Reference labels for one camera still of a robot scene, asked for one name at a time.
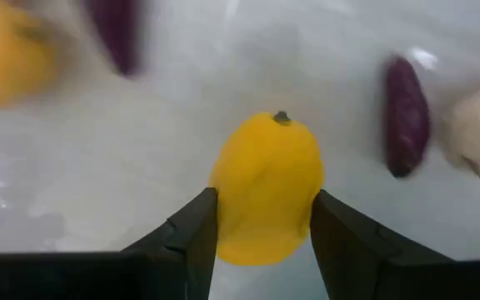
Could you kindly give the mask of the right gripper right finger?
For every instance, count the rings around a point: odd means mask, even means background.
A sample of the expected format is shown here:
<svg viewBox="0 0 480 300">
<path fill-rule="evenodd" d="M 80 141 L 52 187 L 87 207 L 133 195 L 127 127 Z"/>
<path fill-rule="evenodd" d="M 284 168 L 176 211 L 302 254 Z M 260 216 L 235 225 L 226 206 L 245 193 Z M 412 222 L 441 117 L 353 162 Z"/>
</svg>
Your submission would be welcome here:
<svg viewBox="0 0 480 300">
<path fill-rule="evenodd" d="M 480 260 L 451 259 L 324 190 L 314 199 L 310 231 L 331 299 L 480 300 Z"/>
</svg>

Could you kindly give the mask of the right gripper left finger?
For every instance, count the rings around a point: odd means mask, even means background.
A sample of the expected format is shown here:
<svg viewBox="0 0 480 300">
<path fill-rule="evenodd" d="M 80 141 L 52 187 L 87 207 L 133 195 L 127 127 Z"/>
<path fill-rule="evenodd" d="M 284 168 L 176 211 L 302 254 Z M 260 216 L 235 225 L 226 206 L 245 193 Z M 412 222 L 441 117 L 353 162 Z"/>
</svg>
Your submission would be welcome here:
<svg viewBox="0 0 480 300">
<path fill-rule="evenodd" d="M 0 253 L 0 299 L 206 299 L 217 198 L 204 189 L 121 251 Z"/>
</svg>

